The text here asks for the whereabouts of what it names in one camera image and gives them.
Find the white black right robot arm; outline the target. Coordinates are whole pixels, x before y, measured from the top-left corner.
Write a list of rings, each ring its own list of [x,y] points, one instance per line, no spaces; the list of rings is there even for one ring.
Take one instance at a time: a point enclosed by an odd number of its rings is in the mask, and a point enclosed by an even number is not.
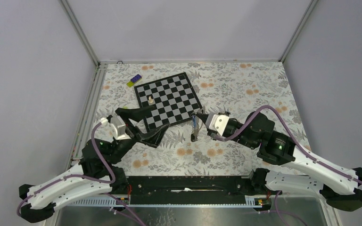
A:
[[[275,123],[256,111],[241,123],[228,113],[195,113],[212,139],[231,140],[258,149],[257,157],[264,162],[292,168],[301,175],[290,175],[268,169],[256,169],[251,187],[263,194],[283,192],[303,194],[324,200],[329,206],[347,212],[362,207],[362,168],[345,168],[312,153],[299,144],[291,134],[274,129]]]

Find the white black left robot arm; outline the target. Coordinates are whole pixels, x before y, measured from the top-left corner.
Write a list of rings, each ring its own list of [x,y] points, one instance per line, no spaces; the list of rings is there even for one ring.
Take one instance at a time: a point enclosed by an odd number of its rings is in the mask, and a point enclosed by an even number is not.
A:
[[[101,118],[82,150],[83,157],[74,166],[40,185],[19,187],[16,213],[29,223],[44,221],[68,204],[96,194],[124,191],[131,185],[125,172],[116,164],[136,143],[158,147],[170,124],[166,123],[147,133],[139,122],[156,110],[154,105],[136,109],[117,108],[115,115]]]

